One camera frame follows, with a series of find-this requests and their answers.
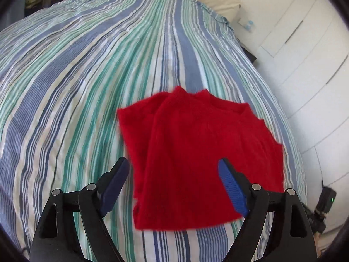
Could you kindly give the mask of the red knit sweater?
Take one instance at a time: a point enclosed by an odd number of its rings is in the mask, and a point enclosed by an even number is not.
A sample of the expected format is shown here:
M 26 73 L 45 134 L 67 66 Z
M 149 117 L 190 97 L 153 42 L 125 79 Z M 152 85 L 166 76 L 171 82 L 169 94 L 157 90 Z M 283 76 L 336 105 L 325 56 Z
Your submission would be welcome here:
M 181 231 L 240 218 L 219 178 L 226 158 L 250 182 L 283 190 L 283 147 L 247 103 L 203 90 L 160 92 L 117 111 L 134 169 L 134 224 Z

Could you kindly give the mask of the black device green light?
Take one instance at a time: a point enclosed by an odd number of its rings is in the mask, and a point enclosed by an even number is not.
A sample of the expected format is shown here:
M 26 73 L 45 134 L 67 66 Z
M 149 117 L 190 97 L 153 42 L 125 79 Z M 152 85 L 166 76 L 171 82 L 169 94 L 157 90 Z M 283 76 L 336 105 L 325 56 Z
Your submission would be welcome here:
M 311 210 L 303 203 L 303 208 L 313 234 L 322 234 L 325 231 L 325 219 L 332 208 L 336 196 L 337 193 L 334 189 L 322 184 L 322 191 L 315 209 Z

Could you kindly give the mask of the striped blue green bedspread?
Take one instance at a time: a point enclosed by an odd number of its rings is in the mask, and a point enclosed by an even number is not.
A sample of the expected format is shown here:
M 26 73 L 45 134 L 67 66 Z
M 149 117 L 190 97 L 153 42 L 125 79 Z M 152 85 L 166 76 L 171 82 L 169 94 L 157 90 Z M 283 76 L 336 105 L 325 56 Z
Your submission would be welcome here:
M 306 200 L 286 115 L 224 17 L 196 0 L 65 0 L 1 32 L 1 226 L 16 250 L 29 254 L 53 189 L 125 156 L 116 110 L 176 86 L 249 103 Z

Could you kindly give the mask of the white wall switch panel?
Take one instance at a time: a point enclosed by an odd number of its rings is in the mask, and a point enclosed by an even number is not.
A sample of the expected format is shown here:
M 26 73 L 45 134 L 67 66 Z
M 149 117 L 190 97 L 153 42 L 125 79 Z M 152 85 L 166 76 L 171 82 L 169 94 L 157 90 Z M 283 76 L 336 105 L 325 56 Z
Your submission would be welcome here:
M 240 18 L 238 24 L 248 32 L 252 32 L 254 27 L 254 22 L 252 20 L 246 20 L 245 18 Z

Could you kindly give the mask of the white wardrobe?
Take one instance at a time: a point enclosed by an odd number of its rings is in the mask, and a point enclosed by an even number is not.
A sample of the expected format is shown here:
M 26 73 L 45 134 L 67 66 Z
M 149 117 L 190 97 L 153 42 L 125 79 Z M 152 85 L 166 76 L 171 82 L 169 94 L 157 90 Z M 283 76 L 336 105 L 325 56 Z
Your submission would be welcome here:
M 328 0 L 293 0 L 257 50 L 257 67 L 291 125 L 314 208 L 337 197 L 327 230 L 348 216 L 348 29 Z

